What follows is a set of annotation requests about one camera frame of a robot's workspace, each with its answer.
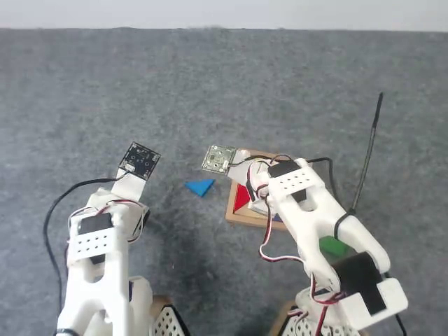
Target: white wall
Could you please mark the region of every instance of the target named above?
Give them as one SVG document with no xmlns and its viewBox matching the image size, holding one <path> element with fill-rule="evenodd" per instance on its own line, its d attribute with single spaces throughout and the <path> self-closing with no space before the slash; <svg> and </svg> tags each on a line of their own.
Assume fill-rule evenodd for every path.
<svg viewBox="0 0 448 336">
<path fill-rule="evenodd" d="M 0 27 L 448 31 L 448 0 L 0 0 Z"/>
</svg>

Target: green block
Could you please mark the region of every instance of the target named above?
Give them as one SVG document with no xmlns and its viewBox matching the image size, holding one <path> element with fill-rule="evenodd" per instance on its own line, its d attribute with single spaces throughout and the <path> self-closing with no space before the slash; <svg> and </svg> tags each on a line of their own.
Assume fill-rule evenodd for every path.
<svg viewBox="0 0 448 336">
<path fill-rule="evenodd" d="M 331 236 L 320 238 L 319 246 L 321 248 L 321 251 L 325 251 L 337 257 L 343 257 L 350 248 L 350 246 Z"/>
</svg>

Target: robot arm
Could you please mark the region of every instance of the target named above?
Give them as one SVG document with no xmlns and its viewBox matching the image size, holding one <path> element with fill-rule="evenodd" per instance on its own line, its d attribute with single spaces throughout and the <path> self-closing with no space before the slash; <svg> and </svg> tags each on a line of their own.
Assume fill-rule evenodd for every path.
<svg viewBox="0 0 448 336">
<path fill-rule="evenodd" d="M 159 154 L 133 143 L 111 190 L 98 189 L 69 217 L 66 297 L 56 335 L 140 335 L 152 332 L 152 291 L 128 276 L 129 243 L 143 230 L 139 202 Z"/>
<path fill-rule="evenodd" d="M 249 191 L 252 194 L 250 209 L 267 214 L 268 204 L 271 216 L 280 216 L 297 243 L 309 277 L 331 292 L 348 292 L 347 297 L 335 305 L 347 324 L 360 330 L 407 307 L 400 283 L 396 279 L 381 278 L 380 274 L 391 266 L 387 252 L 357 217 L 346 213 L 305 159 L 277 163 L 254 158 L 247 150 L 238 149 L 227 164 L 227 175 L 252 189 Z M 342 265 L 330 265 L 319 248 L 319 239 L 333 236 L 335 228 L 338 239 L 358 253 Z M 379 277 L 375 278 L 377 283 L 369 283 L 368 289 L 353 285 L 352 273 L 357 265 L 370 267 L 371 277 Z M 369 297 L 372 291 L 378 292 L 373 300 Z"/>
</svg>

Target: white plastic part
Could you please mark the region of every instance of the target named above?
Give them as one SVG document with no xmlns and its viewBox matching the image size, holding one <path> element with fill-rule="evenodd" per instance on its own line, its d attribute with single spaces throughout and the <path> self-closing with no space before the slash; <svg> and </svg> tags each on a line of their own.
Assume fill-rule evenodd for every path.
<svg viewBox="0 0 448 336">
<path fill-rule="evenodd" d="M 240 162 L 248 156 L 250 153 L 247 150 L 238 150 L 234 162 Z M 244 162 L 230 168 L 228 176 L 244 185 L 247 169 L 251 162 Z M 325 183 L 305 159 L 299 158 L 295 162 L 300 169 L 276 178 L 266 178 L 267 173 L 261 167 L 264 165 L 261 164 L 258 173 L 251 176 L 252 186 L 256 189 L 262 184 L 268 184 L 267 201 L 272 215 L 275 213 L 280 215 L 296 241 L 299 255 L 304 259 L 305 272 L 308 276 L 311 276 L 311 273 L 314 274 L 320 286 L 338 293 L 340 292 L 340 280 L 335 270 L 321 254 L 319 239 L 334 235 L 335 224 L 346 211 L 328 192 Z M 306 190 L 307 199 L 297 203 L 292 194 L 300 190 Z M 250 203 L 249 208 L 262 214 L 266 214 L 267 210 L 264 202 L 259 199 Z M 387 252 L 357 217 L 348 216 L 342 222 L 338 230 L 338 239 L 359 253 L 369 253 L 380 273 L 383 274 L 390 269 L 391 262 Z M 407 299 L 398 281 L 387 279 L 379 283 L 378 288 L 386 303 L 386 310 L 370 316 L 362 297 L 352 295 L 329 308 L 325 318 L 326 323 L 340 324 L 346 326 L 347 330 L 349 329 L 348 325 L 361 329 L 406 309 Z M 310 317 L 307 319 L 310 321 L 313 321 L 313 318 L 314 321 L 317 321 L 317 314 L 320 314 L 321 307 L 316 305 L 314 302 L 309 304 Z"/>
<path fill-rule="evenodd" d="M 126 173 L 125 170 L 119 169 L 117 172 L 117 178 Z M 116 181 L 113 184 L 111 193 L 120 196 L 128 200 L 138 201 L 140 200 L 143 189 L 145 188 L 146 181 L 131 173 L 126 174 L 122 179 Z"/>
<path fill-rule="evenodd" d="M 345 315 L 350 326 L 360 330 L 395 315 L 407 308 L 406 295 L 397 279 L 388 278 L 377 284 L 386 309 L 370 315 L 360 293 L 339 301 L 337 308 Z"/>
<path fill-rule="evenodd" d="M 163 307 L 153 326 L 153 336 L 185 336 L 174 310 Z"/>
<path fill-rule="evenodd" d="M 114 192 L 103 188 L 91 195 L 88 207 L 111 213 L 113 227 L 78 234 L 82 218 L 95 211 L 81 212 L 71 218 L 67 256 L 67 279 L 64 308 L 57 328 L 72 329 L 85 336 L 147 336 L 153 329 L 149 315 L 152 290 L 140 276 L 128 277 L 128 242 L 148 210 L 143 204 L 114 203 L 126 198 L 138 202 L 145 181 L 127 174 L 115 182 Z M 90 257 L 104 255 L 104 262 L 94 265 Z M 132 300 L 129 287 L 132 284 Z"/>
<path fill-rule="evenodd" d="M 328 299 L 331 294 L 319 296 L 320 300 Z M 314 336 L 317 323 L 321 316 L 322 304 L 318 304 L 309 297 L 309 288 L 300 291 L 295 297 L 296 305 L 308 316 L 301 321 L 294 316 L 288 321 L 283 331 L 283 336 Z M 347 324 L 344 315 L 336 308 L 337 305 L 329 306 L 321 329 L 323 336 L 359 336 L 359 332 Z"/>
<path fill-rule="evenodd" d="M 243 161 L 244 159 L 251 156 L 251 152 L 249 152 L 246 149 L 237 149 L 237 152 L 235 153 L 233 157 L 232 163 L 238 163 Z M 236 181 L 239 184 L 242 184 L 243 186 L 246 185 L 247 181 L 247 169 L 249 168 L 251 161 L 243 162 L 241 164 L 238 164 L 235 167 L 229 168 L 229 172 L 227 173 L 227 176 L 231 178 L 233 181 Z"/>
<path fill-rule="evenodd" d="M 269 179 L 269 194 L 276 200 L 311 186 L 325 187 L 325 183 L 311 167 L 303 167 L 279 177 Z"/>
<path fill-rule="evenodd" d="M 121 200 L 121 195 L 113 194 L 111 191 L 104 188 L 99 188 L 96 192 L 91 194 L 89 200 L 87 201 L 87 207 L 94 207 L 96 209 L 101 209 L 106 206 L 106 204 L 111 204 L 112 200 Z M 148 207 L 142 203 L 116 203 L 111 204 L 110 208 L 106 209 L 106 213 L 112 215 L 112 224 L 117 228 L 122 228 L 123 232 L 126 234 L 127 239 L 131 239 L 135 232 L 136 227 L 140 224 L 141 217 L 148 211 Z M 76 220 L 77 216 L 73 217 L 75 223 L 79 221 Z"/>
<path fill-rule="evenodd" d="M 296 162 L 301 169 L 292 171 L 287 176 L 290 176 L 290 180 L 293 180 L 294 176 L 305 178 L 302 184 L 307 186 L 304 188 L 307 191 L 307 202 L 312 205 L 302 206 L 294 200 L 292 195 L 288 194 L 289 189 L 281 190 L 280 186 L 282 184 L 290 182 L 288 178 L 285 181 L 280 178 L 269 180 L 267 200 L 269 204 L 274 206 L 297 242 L 299 255 L 304 259 L 305 272 L 309 276 L 314 273 L 322 286 L 331 287 L 334 292 L 339 292 L 339 278 L 321 254 L 319 239 L 325 236 L 333 236 L 335 224 L 345 214 L 345 210 L 328 192 L 325 183 L 308 165 L 306 160 L 297 159 Z M 356 217 L 350 216 L 340 225 L 339 240 L 359 253 L 367 251 L 380 273 L 389 270 L 391 264 L 386 251 Z"/>
</svg>

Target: red triangle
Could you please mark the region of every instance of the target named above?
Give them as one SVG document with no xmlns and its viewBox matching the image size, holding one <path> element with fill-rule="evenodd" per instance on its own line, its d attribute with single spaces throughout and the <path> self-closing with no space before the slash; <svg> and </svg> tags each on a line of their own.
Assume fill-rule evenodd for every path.
<svg viewBox="0 0 448 336">
<path fill-rule="evenodd" d="M 247 191 L 246 187 L 244 185 L 239 184 L 237 186 L 237 195 L 235 197 L 235 203 L 233 205 L 233 212 L 244 207 L 246 204 L 249 203 L 250 200 L 251 198 L 249 196 L 249 192 Z"/>
</svg>

